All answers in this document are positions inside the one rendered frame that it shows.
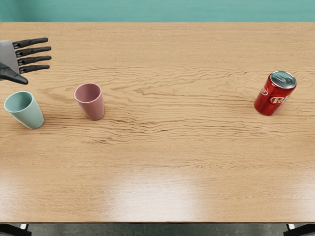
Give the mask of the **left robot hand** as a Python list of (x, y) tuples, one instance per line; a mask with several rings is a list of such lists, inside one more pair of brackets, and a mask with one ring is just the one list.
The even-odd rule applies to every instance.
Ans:
[(0, 40), (0, 81), (11, 81), (27, 85), (25, 73), (49, 69), (49, 65), (36, 65), (39, 61), (51, 60), (51, 56), (36, 56), (34, 54), (48, 52), (50, 46), (32, 48), (48, 42), (48, 38), (25, 39), (20, 41)]

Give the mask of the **mint green cup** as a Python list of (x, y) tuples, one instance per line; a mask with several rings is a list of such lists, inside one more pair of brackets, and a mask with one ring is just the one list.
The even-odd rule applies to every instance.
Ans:
[(29, 129), (38, 129), (44, 124), (41, 108), (32, 93), (19, 91), (11, 94), (4, 102), (5, 110)]

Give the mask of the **dusty pink cup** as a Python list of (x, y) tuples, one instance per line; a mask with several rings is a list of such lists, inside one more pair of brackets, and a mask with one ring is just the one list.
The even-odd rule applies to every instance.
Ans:
[(102, 119), (105, 114), (102, 89), (98, 84), (85, 83), (74, 92), (79, 107), (90, 120)]

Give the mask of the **red soda can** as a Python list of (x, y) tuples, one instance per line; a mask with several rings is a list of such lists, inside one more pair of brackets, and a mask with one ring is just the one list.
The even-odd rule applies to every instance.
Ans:
[(292, 74), (279, 70), (272, 72), (254, 101), (255, 109), (265, 116), (275, 115), (296, 86), (297, 82)]

